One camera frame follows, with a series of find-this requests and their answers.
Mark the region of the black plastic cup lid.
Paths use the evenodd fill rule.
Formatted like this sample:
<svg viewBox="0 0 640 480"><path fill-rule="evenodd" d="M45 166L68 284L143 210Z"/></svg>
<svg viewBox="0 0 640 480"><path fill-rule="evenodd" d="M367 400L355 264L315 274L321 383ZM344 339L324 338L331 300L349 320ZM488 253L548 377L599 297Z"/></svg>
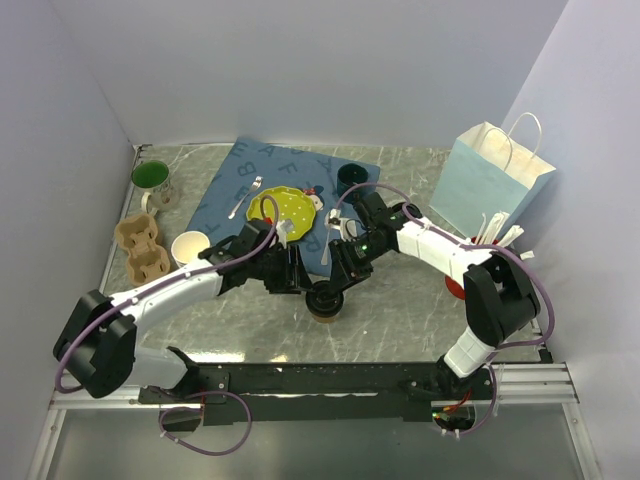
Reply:
<svg viewBox="0 0 640 480"><path fill-rule="evenodd" d="M344 294L339 297L328 299L326 297L326 289L328 280L317 281L320 283L319 293L317 295L305 295L305 303L307 309L312 314L331 316L339 314L344 305Z"/></svg>

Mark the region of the brown paper coffee cup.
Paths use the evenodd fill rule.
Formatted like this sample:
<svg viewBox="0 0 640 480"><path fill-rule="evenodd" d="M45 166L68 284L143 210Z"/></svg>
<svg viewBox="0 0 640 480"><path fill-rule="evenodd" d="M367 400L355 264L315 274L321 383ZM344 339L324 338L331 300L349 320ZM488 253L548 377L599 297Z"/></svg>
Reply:
<svg viewBox="0 0 640 480"><path fill-rule="evenodd" d="M331 315L331 316L322 316L322 315L316 315L316 314L312 314L312 318L321 324L331 324L334 323L338 318L339 315Z"/></svg>

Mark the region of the stack of brown paper cups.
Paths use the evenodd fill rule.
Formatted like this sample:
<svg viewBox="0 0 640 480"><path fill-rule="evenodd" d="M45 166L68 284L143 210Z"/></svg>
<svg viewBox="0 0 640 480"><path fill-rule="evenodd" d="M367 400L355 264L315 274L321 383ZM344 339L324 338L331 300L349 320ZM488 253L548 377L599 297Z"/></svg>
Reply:
<svg viewBox="0 0 640 480"><path fill-rule="evenodd" d="M198 254L210 247L209 238L199 231L186 231L172 242L170 247L171 256L178 268L185 266Z"/></svg>

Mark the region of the stack of black cup lids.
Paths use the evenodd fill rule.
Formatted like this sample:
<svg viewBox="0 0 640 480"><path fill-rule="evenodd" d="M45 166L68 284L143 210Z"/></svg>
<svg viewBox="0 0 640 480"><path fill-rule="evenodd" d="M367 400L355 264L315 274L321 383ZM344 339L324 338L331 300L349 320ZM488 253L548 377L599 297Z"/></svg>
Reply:
<svg viewBox="0 0 640 480"><path fill-rule="evenodd" d="M401 216L406 221L420 221L422 218L421 211L412 203L398 202L391 207L395 215Z"/></svg>

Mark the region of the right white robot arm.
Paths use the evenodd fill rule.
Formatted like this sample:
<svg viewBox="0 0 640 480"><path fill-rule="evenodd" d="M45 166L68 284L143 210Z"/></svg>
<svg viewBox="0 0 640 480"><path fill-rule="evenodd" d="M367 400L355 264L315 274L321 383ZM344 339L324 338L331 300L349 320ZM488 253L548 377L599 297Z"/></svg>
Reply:
<svg viewBox="0 0 640 480"><path fill-rule="evenodd" d="M390 251L433 267L462 287L467 325L438 359L430 383L444 396L460 398L491 355L540 313L534 284L521 260L508 249L454 237L427 218L412 219L411 209L401 204L389 207L377 193L361 198L354 209L365 231L329 242L331 274L307 295L309 310L316 316L337 315L344 291L368 279L373 260Z"/></svg>

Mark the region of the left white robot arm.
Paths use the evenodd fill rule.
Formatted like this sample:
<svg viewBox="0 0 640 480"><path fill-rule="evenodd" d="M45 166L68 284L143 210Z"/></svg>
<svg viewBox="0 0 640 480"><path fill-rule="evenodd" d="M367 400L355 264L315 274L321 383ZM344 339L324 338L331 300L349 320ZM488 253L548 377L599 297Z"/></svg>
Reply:
<svg viewBox="0 0 640 480"><path fill-rule="evenodd" d="M188 401L197 393L198 364L175 347L154 350L140 341L177 312L249 279L261 281L271 294L300 294L313 287L299 247L283 245L275 226L253 219L239 234L147 285L111 296L98 290L83 295L53 347L58 371L71 374L94 398L138 385Z"/></svg>

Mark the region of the silver spoon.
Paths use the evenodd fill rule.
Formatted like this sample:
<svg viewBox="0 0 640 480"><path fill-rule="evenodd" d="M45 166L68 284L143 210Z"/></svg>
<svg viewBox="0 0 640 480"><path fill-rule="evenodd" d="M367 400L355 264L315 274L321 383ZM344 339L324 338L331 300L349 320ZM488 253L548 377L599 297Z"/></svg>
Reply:
<svg viewBox="0 0 640 480"><path fill-rule="evenodd" d="M326 266L329 263L329 242L331 239L331 231L332 231L332 221L334 219L338 219L339 218L339 214L340 211L337 209L331 209L325 216L324 219L324 226L326 229L326 240L325 240L325 246L324 246L324 250L323 250L323 255L321 258L321 264L323 266Z"/></svg>

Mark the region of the green polka dot plate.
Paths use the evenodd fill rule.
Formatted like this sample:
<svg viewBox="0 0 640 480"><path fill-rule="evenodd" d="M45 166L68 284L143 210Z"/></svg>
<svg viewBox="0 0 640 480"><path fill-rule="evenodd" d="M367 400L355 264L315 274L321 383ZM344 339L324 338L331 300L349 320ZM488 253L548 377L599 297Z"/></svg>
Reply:
<svg viewBox="0 0 640 480"><path fill-rule="evenodd" d="M266 201L261 204L264 196L271 196L278 206L278 224L286 234L286 242L301 240L309 233L316 217L316 209L310 195L295 187L277 186L267 188L251 200L246 212L246 219L265 219L268 223L275 220L273 204Z"/></svg>

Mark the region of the small cartoon figure toy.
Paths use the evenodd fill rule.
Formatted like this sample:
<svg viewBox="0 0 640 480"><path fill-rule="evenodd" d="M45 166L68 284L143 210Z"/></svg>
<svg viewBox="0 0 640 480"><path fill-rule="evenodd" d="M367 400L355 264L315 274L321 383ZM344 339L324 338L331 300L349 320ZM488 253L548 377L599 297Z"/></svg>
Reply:
<svg viewBox="0 0 640 480"><path fill-rule="evenodd" d="M303 193L310 197L316 211L320 211L324 207L324 200L322 198L323 190L324 187L321 185L303 189Z"/></svg>

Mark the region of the dark teal mug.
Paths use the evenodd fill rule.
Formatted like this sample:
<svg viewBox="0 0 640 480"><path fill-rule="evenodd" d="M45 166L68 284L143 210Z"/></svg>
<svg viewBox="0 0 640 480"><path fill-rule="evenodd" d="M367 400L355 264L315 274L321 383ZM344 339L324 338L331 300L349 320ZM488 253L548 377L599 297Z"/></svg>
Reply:
<svg viewBox="0 0 640 480"><path fill-rule="evenodd" d="M356 163L342 165L337 171L336 191L342 196L354 185L366 183L368 181L368 171Z"/></svg>

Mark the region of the red cup with stirrers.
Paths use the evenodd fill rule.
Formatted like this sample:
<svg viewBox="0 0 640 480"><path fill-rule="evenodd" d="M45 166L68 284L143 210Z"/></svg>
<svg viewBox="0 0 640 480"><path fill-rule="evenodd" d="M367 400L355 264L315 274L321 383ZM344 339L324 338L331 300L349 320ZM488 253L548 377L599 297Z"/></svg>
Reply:
<svg viewBox="0 0 640 480"><path fill-rule="evenodd" d="M476 238L465 238L461 245L450 246L447 250L447 269L445 285L449 292L460 300L465 299L463 275L471 267L477 266L490 258L493 249L482 248L467 250L463 246L476 245Z"/></svg>

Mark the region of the silver fork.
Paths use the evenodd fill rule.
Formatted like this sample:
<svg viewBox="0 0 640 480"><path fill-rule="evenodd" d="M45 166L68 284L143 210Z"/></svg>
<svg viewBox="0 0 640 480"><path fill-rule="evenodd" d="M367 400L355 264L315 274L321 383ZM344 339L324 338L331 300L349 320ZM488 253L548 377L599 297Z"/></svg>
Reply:
<svg viewBox="0 0 640 480"><path fill-rule="evenodd" d="M238 200L238 202L236 203L236 205L233 207L233 209L231 210L231 212L228 215L228 219L233 219L238 210L240 209L240 207L242 206L242 204L244 203L244 201L253 193L255 193L262 185L263 182L263 177L262 176L256 176L254 181L252 182L252 184L250 185L248 191Z"/></svg>

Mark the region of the blue letter placemat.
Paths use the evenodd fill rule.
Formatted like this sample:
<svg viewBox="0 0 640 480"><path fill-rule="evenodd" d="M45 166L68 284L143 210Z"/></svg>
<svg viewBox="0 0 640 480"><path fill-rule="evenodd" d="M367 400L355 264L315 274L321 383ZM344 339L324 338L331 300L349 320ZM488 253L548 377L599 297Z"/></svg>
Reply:
<svg viewBox="0 0 640 480"><path fill-rule="evenodd" d="M340 196L336 191L337 171L347 163L364 167L369 175L367 182L379 180L380 168L374 165L240 138L214 175L187 229L206 234L213 244L237 234L248 221L247 208L258 194L251 194L233 219L228 219L228 215L248 191L256 176L263 177L261 192L277 186L295 187L303 191L305 188L321 185L324 187L324 207L316 211L312 230L294 243L300 247L307 272L328 277L331 263L326 266L321 264L326 240L324 219L339 201Z"/></svg>

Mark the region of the brown cardboard cup carrier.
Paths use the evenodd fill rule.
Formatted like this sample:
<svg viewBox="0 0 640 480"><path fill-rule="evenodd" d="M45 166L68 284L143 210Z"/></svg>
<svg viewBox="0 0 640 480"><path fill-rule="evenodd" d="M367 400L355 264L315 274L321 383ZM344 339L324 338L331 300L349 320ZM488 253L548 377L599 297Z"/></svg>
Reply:
<svg viewBox="0 0 640 480"><path fill-rule="evenodd" d="M155 281L171 271L169 254L162 245L162 232L150 214L142 213L121 220L114 235L118 246L127 255L125 268L134 287Z"/></svg>

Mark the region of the light blue paper bag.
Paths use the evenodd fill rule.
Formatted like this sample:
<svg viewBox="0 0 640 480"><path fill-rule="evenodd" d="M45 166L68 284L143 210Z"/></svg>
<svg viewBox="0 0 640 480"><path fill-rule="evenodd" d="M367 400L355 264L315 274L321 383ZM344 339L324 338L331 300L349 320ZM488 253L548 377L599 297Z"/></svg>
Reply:
<svg viewBox="0 0 640 480"><path fill-rule="evenodd" d="M450 150L430 207L466 237L500 212L508 215L499 231L506 233L556 173L538 155L541 133L534 149L513 133L483 122L459 135Z"/></svg>

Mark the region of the green interior floral mug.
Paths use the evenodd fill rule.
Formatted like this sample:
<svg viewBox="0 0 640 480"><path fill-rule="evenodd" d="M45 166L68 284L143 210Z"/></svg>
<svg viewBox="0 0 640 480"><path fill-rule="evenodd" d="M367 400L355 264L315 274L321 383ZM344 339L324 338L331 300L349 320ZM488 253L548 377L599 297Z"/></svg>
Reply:
<svg viewBox="0 0 640 480"><path fill-rule="evenodd" d="M131 180L142 191L141 209L146 214L155 216L172 209L179 201L179 190L172 183L170 169L164 162L140 163L134 168Z"/></svg>

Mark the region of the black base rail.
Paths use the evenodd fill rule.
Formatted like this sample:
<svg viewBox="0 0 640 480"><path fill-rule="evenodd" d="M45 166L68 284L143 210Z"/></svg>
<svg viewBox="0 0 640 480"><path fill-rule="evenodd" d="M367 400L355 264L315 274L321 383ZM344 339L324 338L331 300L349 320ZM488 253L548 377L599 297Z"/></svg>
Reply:
<svg viewBox="0 0 640 480"><path fill-rule="evenodd" d="M138 400L202 407L206 426L246 419L428 422L436 402L488 400L494 392L484 368L460 380L433 362L208 363L173 390L140 389Z"/></svg>

